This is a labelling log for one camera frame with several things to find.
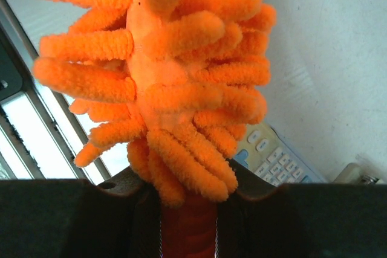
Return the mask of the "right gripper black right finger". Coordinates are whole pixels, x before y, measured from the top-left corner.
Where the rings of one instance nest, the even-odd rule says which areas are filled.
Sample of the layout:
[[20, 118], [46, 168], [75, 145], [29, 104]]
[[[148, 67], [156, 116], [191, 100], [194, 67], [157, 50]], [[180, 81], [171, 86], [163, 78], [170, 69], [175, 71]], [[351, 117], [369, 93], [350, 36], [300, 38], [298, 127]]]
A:
[[386, 186], [283, 184], [236, 161], [237, 190], [218, 204], [218, 257], [385, 257]]

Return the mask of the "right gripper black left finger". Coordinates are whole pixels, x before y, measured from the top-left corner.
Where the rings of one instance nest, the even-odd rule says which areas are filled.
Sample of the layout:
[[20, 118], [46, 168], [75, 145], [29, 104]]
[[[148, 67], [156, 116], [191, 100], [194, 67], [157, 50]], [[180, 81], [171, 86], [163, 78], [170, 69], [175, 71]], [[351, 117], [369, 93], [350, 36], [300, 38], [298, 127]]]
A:
[[160, 257], [160, 204], [127, 168], [86, 179], [1, 181], [2, 257]]

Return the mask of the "orange microfiber duster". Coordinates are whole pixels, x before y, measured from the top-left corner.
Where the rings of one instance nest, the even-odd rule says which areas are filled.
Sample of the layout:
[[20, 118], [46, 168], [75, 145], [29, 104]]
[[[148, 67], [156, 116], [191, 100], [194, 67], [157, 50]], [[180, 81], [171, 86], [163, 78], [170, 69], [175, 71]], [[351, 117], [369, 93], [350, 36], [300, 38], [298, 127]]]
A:
[[229, 164], [263, 121], [257, 90], [276, 11], [264, 0], [51, 0], [86, 9], [42, 37], [33, 75], [97, 123], [76, 155], [86, 167], [116, 144], [163, 204], [163, 257], [213, 257], [216, 205], [236, 190]]

